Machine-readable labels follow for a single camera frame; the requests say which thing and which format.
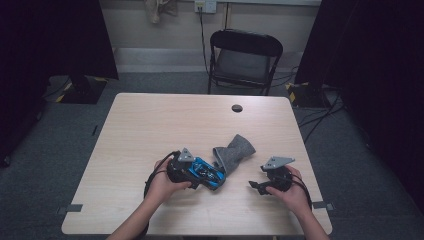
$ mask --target baseboard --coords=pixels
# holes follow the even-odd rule
[[[118,72],[201,72],[205,71],[203,51],[200,49],[116,48]],[[299,66],[303,52],[283,53],[278,72],[290,72]],[[209,67],[210,51],[206,51]]]

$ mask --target wall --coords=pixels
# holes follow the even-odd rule
[[[297,66],[318,12],[319,1],[287,2],[306,5],[218,2],[217,13],[203,14],[207,56],[209,56],[208,42],[211,34],[223,29],[227,24],[227,28],[273,35],[284,45],[280,68],[290,69]],[[194,3],[178,1],[177,4],[177,16],[162,14],[160,23],[153,24],[148,19],[144,1],[101,0],[112,47],[119,48],[117,65],[128,65],[129,62],[135,64],[134,59],[141,60],[146,65],[149,64],[146,62],[149,61],[147,56],[151,55],[154,55],[155,63],[159,64],[160,59],[167,61],[166,59],[172,58],[170,55],[173,54],[184,56],[188,54],[197,59],[194,65],[203,64],[202,29],[199,15],[194,12]],[[188,61],[186,64],[193,65],[193,61]]]

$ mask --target wooden table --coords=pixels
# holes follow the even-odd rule
[[[236,113],[232,106],[243,111]],[[212,149],[236,134],[256,153],[244,159],[216,191],[204,186],[175,193],[150,221],[150,235],[279,236],[303,234],[295,216],[248,181],[268,181],[260,166],[272,156],[292,157],[313,202],[322,196],[288,99],[283,97],[121,93],[115,98],[72,204],[65,234],[110,234],[140,204],[154,163],[184,147],[206,162]],[[313,210],[325,231],[325,208]]]

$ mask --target gray carpet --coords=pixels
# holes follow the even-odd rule
[[[52,78],[48,92],[64,81],[66,77]],[[42,119],[12,154],[11,166],[0,169],[0,239],[104,239],[64,235],[64,215],[57,214],[57,209],[72,201],[115,95],[206,91],[205,73],[122,73],[119,81],[106,85],[96,105],[49,102]],[[214,87],[212,93],[258,95],[259,91]],[[287,93],[280,85],[270,95]],[[328,92],[330,101],[336,95]],[[334,109],[342,106],[338,100]],[[307,122],[325,113],[319,110],[293,111],[298,122]],[[301,127],[304,138],[315,123]],[[327,116],[306,142],[323,198],[335,207],[329,212],[331,238],[424,239],[422,214],[393,173],[367,148],[364,136],[342,109]]]

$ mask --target forearm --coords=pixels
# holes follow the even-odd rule
[[[306,240],[330,239],[321,224],[315,218],[315,215],[310,210],[296,214],[296,216],[302,226]]]
[[[146,198],[107,239],[134,239],[147,226],[160,204],[160,202]]]

